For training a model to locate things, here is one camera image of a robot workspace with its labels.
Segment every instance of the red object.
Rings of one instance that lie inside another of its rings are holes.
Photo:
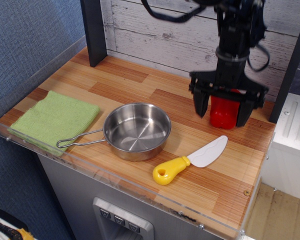
[[[232,129],[236,126],[240,102],[211,96],[210,122],[216,128]]]

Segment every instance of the blue wall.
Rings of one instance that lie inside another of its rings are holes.
[[[85,46],[80,0],[0,1],[0,117]],[[0,137],[0,209],[40,240],[72,239],[31,151]]]

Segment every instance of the hole in handle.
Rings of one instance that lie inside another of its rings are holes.
[[[166,174],[166,170],[165,169],[159,169],[158,173],[160,174],[160,176],[164,176]]]

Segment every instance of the white appliance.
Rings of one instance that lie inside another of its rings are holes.
[[[299,95],[286,98],[260,175],[264,184],[300,199]]]

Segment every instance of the white wooden wall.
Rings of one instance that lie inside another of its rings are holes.
[[[179,16],[198,5],[191,0],[148,0],[156,12]],[[101,0],[107,53],[162,71],[189,77],[192,71],[215,70],[219,44],[217,15],[213,7],[186,23],[153,18],[140,0]],[[259,73],[246,67],[246,75],[269,87],[267,100],[275,101],[300,32],[300,0],[267,0],[267,26],[260,44],[271,54],[269,67]],[[252,49],[254,67],[266,57]]]

